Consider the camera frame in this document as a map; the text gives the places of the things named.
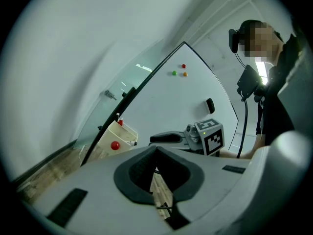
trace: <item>white container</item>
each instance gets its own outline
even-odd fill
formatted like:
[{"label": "white container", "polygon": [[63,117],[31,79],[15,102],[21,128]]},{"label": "white container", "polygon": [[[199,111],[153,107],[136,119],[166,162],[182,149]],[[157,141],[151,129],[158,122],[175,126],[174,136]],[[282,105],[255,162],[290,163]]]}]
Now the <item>white container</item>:
[{"label": "white container", "polygon": [[[130,141],[137,141],[138,134],[132,130],[129,126],[123,123],[123,126],[118,124],[116,121],[112,122],[106,129],[105,133],[102,135],[98,142],[104,151],[108,152],[110,155],[116,155],[125,151],[132,150],[133,145],[127,143]],[[117,141],[120,144],[118,150],[113,150],[111,148],[111,143]]]}]

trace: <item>red ball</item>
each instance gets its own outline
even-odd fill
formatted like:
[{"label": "red ball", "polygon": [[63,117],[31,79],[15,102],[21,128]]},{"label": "red ball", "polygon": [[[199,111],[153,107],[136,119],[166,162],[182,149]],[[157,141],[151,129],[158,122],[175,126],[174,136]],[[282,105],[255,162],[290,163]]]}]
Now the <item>red ball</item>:
[{"label": "red ball", "polygon": [[112,148],[112,150],[116,151],[116,150],[119,149],[119,147],[120,147],[120,144],[119,144],[118,141],[113,141],[113,142],[111,143],[111,148]]}]

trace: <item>bright light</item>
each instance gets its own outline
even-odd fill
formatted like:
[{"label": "bright light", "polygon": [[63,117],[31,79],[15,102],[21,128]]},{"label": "bright light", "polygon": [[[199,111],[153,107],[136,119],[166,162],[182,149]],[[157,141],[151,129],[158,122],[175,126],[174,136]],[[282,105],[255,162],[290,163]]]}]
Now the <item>bright light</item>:
[{"label": "bright light", "polygon": [[263,62],[255,62],[255,63],[256,63],[256,67],[258,68],[259,75],[267,77],[268,75],[266,74],[265,64]]},{"label": "bright light", "polygon": [[141,67],[140,64],[136,64],[136,66],[139,67],[139,68],[142,68],[142,69],[144,69],[144,70],[146,70],[146,71],[152,72],[152,69],[147,68],[147,67],[145,67],[145,66],[142,66],[142,67]]},{"label": "bright light", "polygon": [[267,84],[268,83],[268,78],[267,77],[261,76],[261,78],[262,78],[262,83],[263,84]]}]

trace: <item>person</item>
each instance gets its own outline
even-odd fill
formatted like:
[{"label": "person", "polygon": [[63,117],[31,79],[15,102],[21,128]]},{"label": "person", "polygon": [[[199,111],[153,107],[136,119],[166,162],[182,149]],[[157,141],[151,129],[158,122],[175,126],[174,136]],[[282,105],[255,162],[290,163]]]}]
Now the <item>person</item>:
[{"label": "person", "polygon": [[[264,100],[258,103],[255,144],[252,150],[240,155],[240,158],[251,159],[257,149],[270,145],[277,136],[294,129],[277,94],[294,67],[301,47],[292,34],[284,43],[280,34],[269,24],[257,20],[247,20],[241,24],[239,47],[245,56],[256,57],[256,61],[273,65],[268,73]],[[220,157],[236,158],[237,154],[221,149]]]}]

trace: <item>black shirt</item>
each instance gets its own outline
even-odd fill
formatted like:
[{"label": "black shirt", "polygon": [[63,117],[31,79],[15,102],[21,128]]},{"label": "black shirt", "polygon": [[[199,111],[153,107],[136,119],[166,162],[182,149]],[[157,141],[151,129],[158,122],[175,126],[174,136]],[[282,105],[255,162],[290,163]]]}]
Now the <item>black shirt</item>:
[{"label": "black shirt", "polygon": [[[299,45],[297,38],[290,36],[283,51],[280,53],[277,66],[272,67],[268,73],[267,93],[263,102],[263,110],[258,105],[258,124],[256,134],[265,134],[265,145],[270,145],[280,134],[293,130],[293,124],[279,98],[278,92],[286,82],[290,70],[298,58]],[[263,129],[261,131],[260,122],[263,116]]]}]

